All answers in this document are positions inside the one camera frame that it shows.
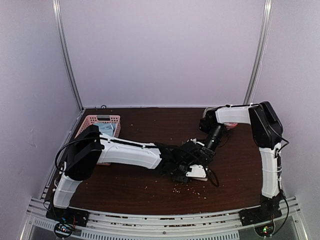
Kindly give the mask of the pink towel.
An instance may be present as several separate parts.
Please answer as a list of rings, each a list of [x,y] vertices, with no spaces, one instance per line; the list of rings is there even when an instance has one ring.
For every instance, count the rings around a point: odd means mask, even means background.
[[[205,177],[192,177],[192,179],[197,180],[197,181],[203,181],[203,182],[207,182],[208,179]]]

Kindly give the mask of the pink plastic basket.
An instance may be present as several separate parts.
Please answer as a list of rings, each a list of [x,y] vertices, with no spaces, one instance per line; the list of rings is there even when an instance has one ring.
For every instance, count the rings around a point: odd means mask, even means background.
[[[120,116],[112,115],[108,121],[99,120],[99,116],[89,115],[85,118],[80,130],[71,144],[70,154],[73,163],[67,170],[84,172],[90,175],[96,164],[110,165],[117,159],[107,156],[108,148],[101,144],[103,139],[115,140],[120,134]]]

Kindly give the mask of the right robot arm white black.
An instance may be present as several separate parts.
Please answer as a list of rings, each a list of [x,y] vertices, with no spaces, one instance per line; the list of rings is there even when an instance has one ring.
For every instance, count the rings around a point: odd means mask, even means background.
[[[214,151],[226,124],[247,124],[257,145],[262,162],[260,205],[256,210],[259,220],[268,220],[282,198],[281,151],[289,142],[282,137],[283,126],[268,101],[245,105],[225,105],[207,110],[199,122],[199,129],[208,134],[206,148]]]

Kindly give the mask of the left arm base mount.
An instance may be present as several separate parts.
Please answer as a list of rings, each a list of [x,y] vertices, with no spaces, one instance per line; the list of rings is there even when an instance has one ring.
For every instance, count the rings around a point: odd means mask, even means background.
[[[54,207],[46,211],[46,218],[56,221],[53,233],[60,239],[69,238],[76,232],[76,227],[86,227],[90,213],[73,208],[60,209]]]

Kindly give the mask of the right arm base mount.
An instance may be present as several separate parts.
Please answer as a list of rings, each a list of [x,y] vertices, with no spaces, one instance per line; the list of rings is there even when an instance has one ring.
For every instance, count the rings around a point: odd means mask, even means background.
[[[262,212],[262,208],[244,208],[239,211],[239,218],[242,226],[254,225],[254,231],[259,237],[271,237],[276,231],[275,219],[282,216],[279,209],[271,212]]]

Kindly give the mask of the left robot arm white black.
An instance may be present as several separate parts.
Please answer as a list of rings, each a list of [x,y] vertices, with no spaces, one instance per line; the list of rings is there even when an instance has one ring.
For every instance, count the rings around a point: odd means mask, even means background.
[[[98,126],[90,125],[56,154],[58,158],[62,151],[66,152],[61,162],[54,163],[59,178],[53,191],[51,211],[61,222],[69,221],[72,218],[69,205],[74,193],[80,183],[91,177],[98,164],[114,163],[157,170],[183,183],[190,178],[206,179],[203,147],[196,139],[181,146],[134,142],[108,135]]]

